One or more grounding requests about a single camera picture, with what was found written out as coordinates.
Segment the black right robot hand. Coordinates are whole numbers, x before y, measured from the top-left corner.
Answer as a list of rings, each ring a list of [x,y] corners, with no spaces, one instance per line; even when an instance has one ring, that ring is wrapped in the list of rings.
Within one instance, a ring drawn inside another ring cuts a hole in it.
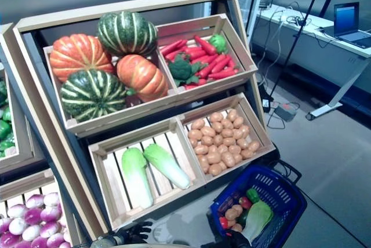
[[[223,240],[201,245],[201,248],[251,248],[249,241],[240,232],[231,229],[225,232]]]

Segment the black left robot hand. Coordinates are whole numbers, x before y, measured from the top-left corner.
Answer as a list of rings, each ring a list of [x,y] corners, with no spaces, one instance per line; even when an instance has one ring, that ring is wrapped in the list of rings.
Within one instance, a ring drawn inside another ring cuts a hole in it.
[[[129,228],[120,228],[116,232],[118,245],[147,243],[148,234],[151,232],[152,221],[143,221]]]

